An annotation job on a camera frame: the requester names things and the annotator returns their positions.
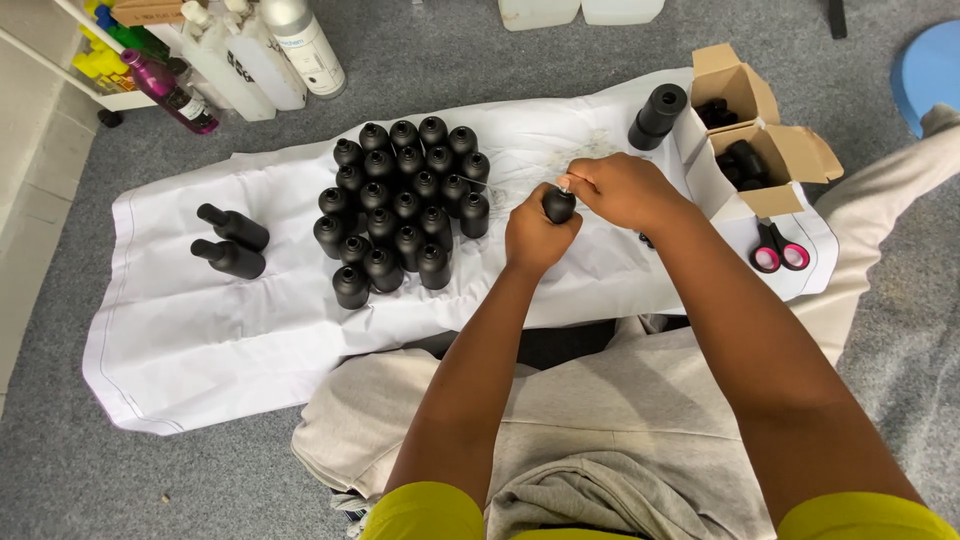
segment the person's left hand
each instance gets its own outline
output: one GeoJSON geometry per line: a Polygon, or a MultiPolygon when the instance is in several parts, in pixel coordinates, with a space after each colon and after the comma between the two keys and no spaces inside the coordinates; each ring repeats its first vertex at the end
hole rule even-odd
{"type": "Polygon", "coordinates": [[[573,212],[566,223],[554,225],[543,211],[543,194],[553,187],[543,183],[510,212],[507,223],[507,266],[536,275],[557,263],[573,243],[584,217],[573,212]]]}

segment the white plastic bottle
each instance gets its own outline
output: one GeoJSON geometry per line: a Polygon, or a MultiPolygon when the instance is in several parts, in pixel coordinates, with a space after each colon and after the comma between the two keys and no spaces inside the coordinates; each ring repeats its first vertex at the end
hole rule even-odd
{"type": "Polygon", "coordinates": [[[196,0],[180,7],[183,22],[183,57],[194,69],[227,98],[233,108],[248,122],[270,120],[276,107],[253,77],[227,49],[227,26],[223,19],[214,19],[196,0]]]}
{"type": "Polygon", "coordinates": [[[247,0],[227,0],[227,48],[267,94],[277,110],[303,109],[306,84],[247,0]]]}
{"type": "Polygon", "coordinates": [[[306,0],[261,0],[259,14],[311,92],[330,99],[344,91],[347,75],[306,0]]]}
{"type": "Polygon", "coordinates": [[[663,0],[583,0],[587,24],[646,24],[660,14],[663,0]]]}
{"type": "Polygon", "coordinates": [[[579,10],[580,0],[500,0],[500,18],[510,31],[569,24],[579,10]]]}

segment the purple bottle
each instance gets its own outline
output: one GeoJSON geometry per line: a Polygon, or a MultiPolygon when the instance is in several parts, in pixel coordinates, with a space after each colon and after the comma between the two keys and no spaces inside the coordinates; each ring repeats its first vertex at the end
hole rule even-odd
{"type": "Polygon", "coordinates": [[[220,125],[204,98],[195,90],[178,86],[177,78],[162,63],[140,54],[136,49],[120,53],[120,60],[130,67],[137,89],[156,101],[191,132],[208,134],[220,125]]]}

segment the hand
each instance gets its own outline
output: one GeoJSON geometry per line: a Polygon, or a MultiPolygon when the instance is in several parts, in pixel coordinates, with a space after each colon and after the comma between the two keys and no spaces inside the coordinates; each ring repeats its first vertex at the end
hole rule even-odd
{"type": "Polygon", "coordinates": [[[507,266],[540,277],[557,263],[573,243],[584,217],[573,217],[562,225],[554,225],[543,212],[543,194],[551,184],[540,184],[526,201],[510,212],[507,223],[507,266]]]}
{"type": "Polygon", "coordinates": [[[597,215],[617,227],[648,233],[696,210],[651,161],[622,152],[580,158],[557,179],[597,215]]]}

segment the cardboard box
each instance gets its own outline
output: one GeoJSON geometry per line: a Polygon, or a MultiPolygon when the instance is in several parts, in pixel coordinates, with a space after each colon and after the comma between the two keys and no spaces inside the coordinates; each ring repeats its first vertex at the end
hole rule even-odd
{"type": "MultiPolygon", "coordinates": [[[[207,7],[207,0],[199,0],[207,7]]],[[[182,22],[182,0],[116,0],[110,14],[124,26],[182,22]]]]}
{"type": "Polygon", "coordinates": [[[753,125],[710,135],[686,175],[690,195],[712,222],[803,211],[793,183],[826,184],[843,175],[830,147],[808,128],[753,125]],[[738,193],[716,157],[749,142],[770,169],[770,187],[738,193]]]}
{"type": "Polygon", "coordinates": [[[760,124],[779,124],[777,99],[773,90],[750,65],[740,61],[729,43],[693,51],[693,84],[689,92],[690,106],[674,126],[677,149],[684,163],[697,157],[708,136],[760,124]],[[724,128],[708,130],[697,116],[700,107],[714,98],[727,100],[727,107],[736,112],[740,122],[724,128]]]}

